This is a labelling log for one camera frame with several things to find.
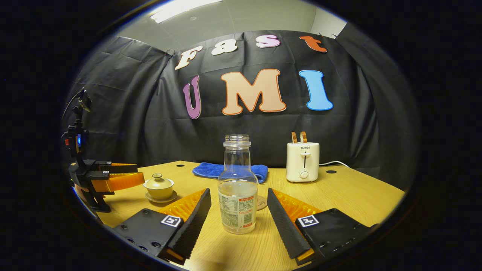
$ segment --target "saucer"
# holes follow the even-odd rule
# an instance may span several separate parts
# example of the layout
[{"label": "saucer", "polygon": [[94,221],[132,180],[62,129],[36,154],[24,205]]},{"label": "saucer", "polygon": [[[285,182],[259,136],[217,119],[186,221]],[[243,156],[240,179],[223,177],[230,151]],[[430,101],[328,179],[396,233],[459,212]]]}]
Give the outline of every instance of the saucer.
[{"label": "saucer", "polygon": [[153,198],[151,198],[151,196],[149,195],[149,192],[146,193],[146,198],[152,202],[155,202],[155,203],[168,203],[168,202],[171,202],[173,201],[175,198],[177,197],[177,192],[173,190],[173,194],[171,195],[171,197],[169,199],[165,199],[165,200],[155,200]]}]

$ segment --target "bottle label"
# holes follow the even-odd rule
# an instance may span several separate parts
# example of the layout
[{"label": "bottle label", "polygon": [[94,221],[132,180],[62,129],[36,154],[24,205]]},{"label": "bottle label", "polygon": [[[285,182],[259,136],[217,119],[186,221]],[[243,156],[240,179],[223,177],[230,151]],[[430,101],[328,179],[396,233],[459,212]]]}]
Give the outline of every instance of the bottle label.
[{"label": "bottle label", "polygon": [[223,224],[230,228],[246,228],[256,219],[257,194],[251,197],[239,198],[226,196],[219,192],[219,206]]}]

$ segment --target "coaster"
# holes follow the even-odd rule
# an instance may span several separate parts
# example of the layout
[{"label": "coaster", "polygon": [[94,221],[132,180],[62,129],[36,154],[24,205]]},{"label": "coaster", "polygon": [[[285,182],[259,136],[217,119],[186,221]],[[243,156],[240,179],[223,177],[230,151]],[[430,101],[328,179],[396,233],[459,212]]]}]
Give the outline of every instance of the coaster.
[{"label": "coaster", "polygon": [[264,209],[266,207],[266,199],[264,197],[258,196],[257,200],[257,205],[256,205],[256,211],[259,211],[261,209]]},{"label": "coaster", "polygon": [[149,192],[146,192],[146,198],[152,202],[155,202],[155,203],[168,203],[168,202],[171,202],[173,201],[175,198],[177,197],[177,192],[175,190],[173,190],[173,194],[171,195],[171,197],[169,199],[165,199],[165,200],[155,200],[153,198],[151,198],[151,196],[149,195]]}]

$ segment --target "letter m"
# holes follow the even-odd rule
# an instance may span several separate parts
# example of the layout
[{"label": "letter m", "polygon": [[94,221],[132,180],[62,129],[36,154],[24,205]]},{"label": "letter m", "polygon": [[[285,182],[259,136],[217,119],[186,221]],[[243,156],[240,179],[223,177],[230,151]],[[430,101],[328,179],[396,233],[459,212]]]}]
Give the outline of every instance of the letter m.
[{"label": "letter m", "polygon": [[238,96],[248,111],[253,112],[261,95],[259,110],[263,112],[279,112],[286,109],[286,104],[281,101],[278,86],[277,69],[262,69],[259,71],[254,83],[251,85],[240,72],[223,74],[221,80],[226,82],[226,107],[223,114],[236,115],[242,112],[238,104]]}]

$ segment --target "ceiling light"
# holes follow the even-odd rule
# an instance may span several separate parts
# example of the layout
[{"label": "ceiling light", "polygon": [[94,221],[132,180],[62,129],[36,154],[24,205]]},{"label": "ceiling light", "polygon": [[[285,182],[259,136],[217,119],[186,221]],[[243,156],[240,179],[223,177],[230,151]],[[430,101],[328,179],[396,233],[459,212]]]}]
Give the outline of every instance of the ceiling light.
[{"label": "ceiling light", "polygon": [[173,0],[155,9],[151,19],[160,23],[185,11],[216,2],[222,0]]}]

